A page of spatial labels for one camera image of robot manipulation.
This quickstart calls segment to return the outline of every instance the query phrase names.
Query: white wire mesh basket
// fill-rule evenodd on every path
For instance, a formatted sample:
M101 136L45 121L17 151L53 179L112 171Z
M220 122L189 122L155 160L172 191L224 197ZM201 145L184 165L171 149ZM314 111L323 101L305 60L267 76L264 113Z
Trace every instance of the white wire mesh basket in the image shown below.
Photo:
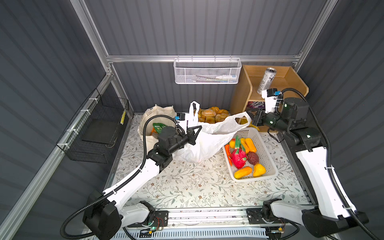
M225 161L228 166L229 170L229 175L231 176L232 180L235 182L254 182L254 181L262 181L266 179L270 179L273 177L276 177L279 174L279 171L277 170L276 164L273 161L271 155L269 154L269 150L264 144L263 139L261 138L259 131L257 131L253 127L246 127L233 136L234 138L239 136L239 138L250 138L253 141L253 144L255 145L257 151L257 155L259 156L259 163L265 167L266 173L263 174L261 177L253 177L253 171L251 174L242 177L240 179L236 179L233 175L234 173L238 170L235 165L231 166L229 164L227 154L225 153L225 148L223 146L223 151L224 151L224 156L225 156ZM251 167L253 169L253 165L246 161L244 167Z
M239 80L241 61L232 57L175 58L177 84L236 84Z

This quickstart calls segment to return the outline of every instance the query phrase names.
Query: black wire mesh basket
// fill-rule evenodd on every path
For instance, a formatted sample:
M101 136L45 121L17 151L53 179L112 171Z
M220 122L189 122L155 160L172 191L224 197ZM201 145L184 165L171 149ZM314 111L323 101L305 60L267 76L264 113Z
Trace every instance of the black wire mesh basket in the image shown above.
M70 130L66 143L56 143L74 161L113 162L123 138L128 100L98 95Z

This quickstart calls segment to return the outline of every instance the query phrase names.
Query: floral pattern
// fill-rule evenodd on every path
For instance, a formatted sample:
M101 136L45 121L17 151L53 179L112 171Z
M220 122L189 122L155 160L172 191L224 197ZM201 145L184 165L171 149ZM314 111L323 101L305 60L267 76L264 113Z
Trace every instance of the floral pattern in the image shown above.
M137 128L141 115L135 115L113 184L120 181L142 161L143 142ZM172 161L126 203L145 200L156 208L237 207L262 205L263 201L281 198L295 204L308 204L281 145L267 133L261 136L279 170L273 179L234 182L223 151L200 163Z

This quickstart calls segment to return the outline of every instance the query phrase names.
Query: silver beverage can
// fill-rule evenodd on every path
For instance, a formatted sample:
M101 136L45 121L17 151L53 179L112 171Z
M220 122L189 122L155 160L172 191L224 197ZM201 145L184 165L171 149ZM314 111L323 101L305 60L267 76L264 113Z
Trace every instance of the silver beverage can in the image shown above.
M257 88L257 93L258 94L261 94L263 90L266 90L266 89L268 89L271 86L272 81L273 81L273 79L276 76L276 72L277 71L274 68L267 68L265 70L263 79L260 82L259 87Z

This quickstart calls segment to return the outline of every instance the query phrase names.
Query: green snack package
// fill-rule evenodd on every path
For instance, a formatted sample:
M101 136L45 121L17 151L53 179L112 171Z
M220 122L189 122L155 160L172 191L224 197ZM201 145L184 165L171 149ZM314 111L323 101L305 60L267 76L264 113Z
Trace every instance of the green snack package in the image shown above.
M163 124L163 123L154 123L153 124L153 128L156 130L156 132L158 133L158 134L160 134L161 133L161 130L163 129L163 128L165 128L167 125L165 125L165 124Z

